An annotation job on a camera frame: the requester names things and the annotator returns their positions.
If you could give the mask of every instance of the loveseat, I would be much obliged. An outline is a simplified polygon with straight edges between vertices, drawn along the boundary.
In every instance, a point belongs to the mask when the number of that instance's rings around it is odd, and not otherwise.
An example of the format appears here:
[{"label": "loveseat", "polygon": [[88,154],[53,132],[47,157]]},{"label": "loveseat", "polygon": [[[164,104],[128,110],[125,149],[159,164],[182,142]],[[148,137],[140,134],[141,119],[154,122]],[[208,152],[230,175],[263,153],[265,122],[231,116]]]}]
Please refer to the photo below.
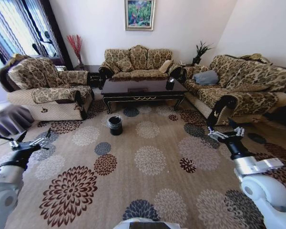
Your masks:
[{"label": "loveseat", "polygon": [[29,109],[35,120],[82,120],[94,98],[86,71],[57,71],[47,58],[26,56],[0,69],[8,101]]},{"label": "loveseat", "polygon": [[[99,69],[100,77],[103,81],[108,78],[137,81],[165,79],[168,76],[178,78],[182,68],[177,64],[173,63],[165,73],[159,71],[166,60],[172,59],[172,55],[169,49],[148,49],[141,45],[128,50],[106,49],[105,61]],[[129,59],[131,66],[122,71],[117,63],[125,58]]]},{"label": "loveseat", "polygon": [[[265,113],[286,106],[286,69],[228,55],[214,57],[209,67],[185,67],[187,99],[207,118],[216,104],[217,125],[265,121]],[[214,70],[218,84],[200,85],[193,75]]]}]

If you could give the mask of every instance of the window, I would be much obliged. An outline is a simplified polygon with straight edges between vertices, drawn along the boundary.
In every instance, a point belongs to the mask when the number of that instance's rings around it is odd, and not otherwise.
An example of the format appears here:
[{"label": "window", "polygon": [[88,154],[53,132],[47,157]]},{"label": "window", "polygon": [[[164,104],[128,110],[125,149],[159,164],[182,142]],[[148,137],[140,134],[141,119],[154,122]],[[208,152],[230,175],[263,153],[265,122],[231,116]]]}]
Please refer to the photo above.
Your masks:
[{"label": "window", "polygon": [[6,59],[14,53],[58,56],[38,1],[0,0],[0,52]]}]

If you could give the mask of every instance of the floral patterned rug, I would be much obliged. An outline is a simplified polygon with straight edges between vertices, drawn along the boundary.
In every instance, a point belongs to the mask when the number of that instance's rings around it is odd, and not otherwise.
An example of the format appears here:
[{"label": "floral patterned rug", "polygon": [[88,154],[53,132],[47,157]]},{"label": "floral patterned rug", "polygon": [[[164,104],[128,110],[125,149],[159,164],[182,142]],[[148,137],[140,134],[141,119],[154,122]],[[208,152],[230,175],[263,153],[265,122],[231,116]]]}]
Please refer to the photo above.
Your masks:
[{"label": "floral patterned rug", "polygon": [[[7,229],[112,229],[143,217],[188,229],[259,229],[263,219],[239,189],[225,146],[207,136],[205,119],[187,101],[117,104],[107,115],[93,102],[84,121],[35,122],[25,141],[52,129],[49,150],[33,153]],[[118,115],[123,133],[107,120]],[[229,127],[219,126],[220,131]],[[257,159],[286,165],[286,128],[245,125],[244,145]],[[0,140],[0,163],[11,156]],[[286,166],[268,175],[286,186]]]}]

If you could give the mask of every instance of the blue pillow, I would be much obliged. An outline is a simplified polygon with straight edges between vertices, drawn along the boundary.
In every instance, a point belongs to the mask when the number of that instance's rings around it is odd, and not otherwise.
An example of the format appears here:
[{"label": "blue pillow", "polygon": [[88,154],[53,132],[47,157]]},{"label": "blue pillow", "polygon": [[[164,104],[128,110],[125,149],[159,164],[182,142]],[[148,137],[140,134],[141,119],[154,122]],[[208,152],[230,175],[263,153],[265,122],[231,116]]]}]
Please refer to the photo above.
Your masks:
[{"label": "blue pillow", "polygon": [[193,75],[193,79],[196,83],[201,85],[213,85],[218,82],[218,75],[214,70],[209,70],[202,73],[197,73]]}]

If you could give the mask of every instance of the black bucket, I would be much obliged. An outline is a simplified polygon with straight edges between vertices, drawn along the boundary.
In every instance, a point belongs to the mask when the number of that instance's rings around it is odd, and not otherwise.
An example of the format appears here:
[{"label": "black bucket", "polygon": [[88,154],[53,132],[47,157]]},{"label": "black bucket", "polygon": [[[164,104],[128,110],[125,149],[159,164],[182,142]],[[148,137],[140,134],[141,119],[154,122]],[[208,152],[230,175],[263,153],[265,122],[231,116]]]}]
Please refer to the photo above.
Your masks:
[{"label": "black bucket", "polygon": [[122,120],[117,116],[113,116],[108,120],[108,126],[112,135],[120,135],[123,132]]}]

